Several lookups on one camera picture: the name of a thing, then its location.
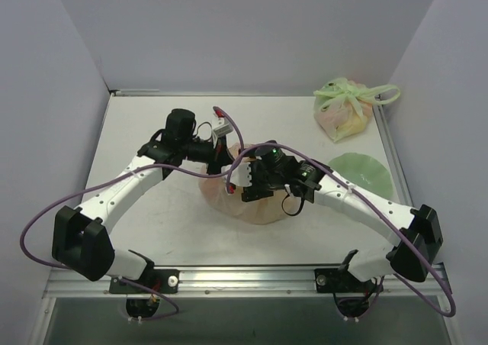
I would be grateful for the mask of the translucent orange banana-print bag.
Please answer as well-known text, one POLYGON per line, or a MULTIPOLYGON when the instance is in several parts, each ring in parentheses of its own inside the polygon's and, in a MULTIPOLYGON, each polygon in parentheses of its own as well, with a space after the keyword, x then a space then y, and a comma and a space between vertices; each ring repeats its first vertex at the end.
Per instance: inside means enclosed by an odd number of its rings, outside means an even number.
POLYGON ((284 202, 285 211, 294 213, 300 207, 300 199, 287 196, 286 192, 276 191, 273 196, 253 202, 242 200, 242 187, 235 187, 234 193, 229 195, 226 191, 224 178, 200 179, 199 189, 205 202, 214 210, 249 224, 263 225, 285 219, 287 215, 281 207, 284 202))

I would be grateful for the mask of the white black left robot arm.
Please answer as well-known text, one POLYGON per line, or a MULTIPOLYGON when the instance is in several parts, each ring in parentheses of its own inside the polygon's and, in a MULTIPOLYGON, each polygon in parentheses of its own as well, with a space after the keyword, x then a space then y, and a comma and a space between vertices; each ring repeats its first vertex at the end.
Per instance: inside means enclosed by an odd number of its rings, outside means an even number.
POLYGON ((214 113, 210 139, 203 140, 197 135, 194 112, 173 109, 164 128, 141 146, 115 183, 75 208, 62 207, 54 221, 53 258, 90 281, 123 276, 134 291, 150 290, 153 262, 132 250, 115 249, 110 234, 123 215, 183 161, 205 164, 211 178, 233 163, 226 142, 233 124, 221 109, 214 113))

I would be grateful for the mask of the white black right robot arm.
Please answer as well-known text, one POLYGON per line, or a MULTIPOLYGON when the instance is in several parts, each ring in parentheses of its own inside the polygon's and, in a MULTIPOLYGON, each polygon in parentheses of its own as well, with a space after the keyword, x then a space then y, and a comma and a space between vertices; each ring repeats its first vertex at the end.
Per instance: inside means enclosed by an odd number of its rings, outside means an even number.
POLYGON ((241 152, 227 182, 251 202, 285 191, 301 202, 344 214, 381 235, 386 243, 351 250, 338 272, 341 287, 354 291, 374 277, 397 275, 424 282, 443 244, 437 211, 401 205, 353 183, 327 165, 270 140, 241 152))

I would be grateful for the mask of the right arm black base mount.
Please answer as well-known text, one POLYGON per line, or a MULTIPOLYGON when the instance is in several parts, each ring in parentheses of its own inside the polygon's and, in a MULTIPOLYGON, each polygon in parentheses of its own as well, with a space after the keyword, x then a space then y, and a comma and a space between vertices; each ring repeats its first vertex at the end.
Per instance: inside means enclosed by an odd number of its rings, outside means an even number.
POLYGON ((370 294, 377 289, 374 280, 361 282, 350 272, 339 271, 337 266, 314 269, 316 291, 322 294, 361 293, 370 294))

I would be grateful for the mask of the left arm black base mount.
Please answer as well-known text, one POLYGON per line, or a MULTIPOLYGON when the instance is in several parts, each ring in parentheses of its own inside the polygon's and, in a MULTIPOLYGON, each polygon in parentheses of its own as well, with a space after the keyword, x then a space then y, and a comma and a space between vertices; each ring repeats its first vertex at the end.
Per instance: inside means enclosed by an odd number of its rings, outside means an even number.
MULTIPOLYGON (((136 280, 136 283, 159 293, 169 295, 178 292, 180 271, 174 268, 156 268, 151 273, 136 280)), ((135 295, 148 294, 147 291, 120 282, 119 279, 111 280, 109 289, 110 294, 115 295, 135 295)))

